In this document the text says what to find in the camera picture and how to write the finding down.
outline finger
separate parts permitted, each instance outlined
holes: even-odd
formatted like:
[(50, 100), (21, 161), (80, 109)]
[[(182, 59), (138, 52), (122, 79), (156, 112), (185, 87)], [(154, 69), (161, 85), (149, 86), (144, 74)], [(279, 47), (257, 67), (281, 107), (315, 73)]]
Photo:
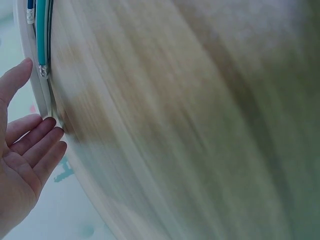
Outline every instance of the finger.
[(30, 114), (10, 122), (6, 128), (5, 142), (10, 147), (27, 132), (33, 130), (42, 122), (39, 114)]
[(33, 168), (63, 137), (63, 135), (64, 131), (60, 127), (55, 127), (23, 155), (24, 159), (26, 159)]
[(18, 89), (30, 78), (32, 66), (31, 59), (27, 58), (0, 78), (0, 143), (6, 139), (8, 105)]
[(51, 173), (65, 155), (66, 150), (67, 144), (64, 141), (58, 142), (33, 168), (42, 187), (44, 187)]
[(26, 151), (43, 139), (55, 127), (56, 123), (57, 122), (54, 118), (46, 118), (27, 135), (12, 144), (10, 147), (11, 151), (18, 153), (21, 156), (24, 155)]
[(7, 71), (0, 78), (0, 100), (9, 105), (16, 92), (23, 87), (30, 78), (32, 72), (32, 60), (26, 58), (18, 66)]

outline teal cable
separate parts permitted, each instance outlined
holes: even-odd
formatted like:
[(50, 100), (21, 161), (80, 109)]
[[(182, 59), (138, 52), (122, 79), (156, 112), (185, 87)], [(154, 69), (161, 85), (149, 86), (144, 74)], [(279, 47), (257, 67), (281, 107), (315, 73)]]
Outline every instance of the teal cable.
[(36, 48), (38, 68), (42, 77), (49, 74), (52, 7), (53, 0), (36, 2)]

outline white floor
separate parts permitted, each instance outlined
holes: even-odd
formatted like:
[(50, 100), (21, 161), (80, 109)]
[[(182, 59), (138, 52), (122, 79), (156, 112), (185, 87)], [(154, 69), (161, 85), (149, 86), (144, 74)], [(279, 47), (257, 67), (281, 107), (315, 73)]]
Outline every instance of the white floor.
[[(0, 19), (0, 75), (23, 60), (12, 15)], [(12, 100), (9, 121), (37, 111), (28, 83)], [(31, 214), (4, 240), (114, 240), (64, 158)]]

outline white rim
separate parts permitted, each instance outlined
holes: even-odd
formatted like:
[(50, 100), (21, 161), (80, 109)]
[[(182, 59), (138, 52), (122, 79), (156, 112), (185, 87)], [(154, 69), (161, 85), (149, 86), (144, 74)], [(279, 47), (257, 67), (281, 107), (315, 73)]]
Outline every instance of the white rim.
[(40, 115), (44, 118), (51, 116), (51, 96), (48, 80), (40, 77), (37, 66), (38, 57), (36, 49), (36, 37), (33, 26), (27, 23), (27, 1), (14, 1), (14, 21), (18, 26), (22, 52), (25, 58), (31, 58), (33, 61), (33, 69), (30, 77), (30, 82), (38, 106)]

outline round wooden object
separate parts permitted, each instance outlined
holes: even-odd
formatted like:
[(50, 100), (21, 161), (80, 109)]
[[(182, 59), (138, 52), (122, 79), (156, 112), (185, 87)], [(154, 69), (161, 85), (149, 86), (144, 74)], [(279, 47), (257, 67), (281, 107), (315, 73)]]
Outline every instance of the round wooden object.
[(54, 1), (56, 111), (117, 239), (320, 238), (318, 9)]

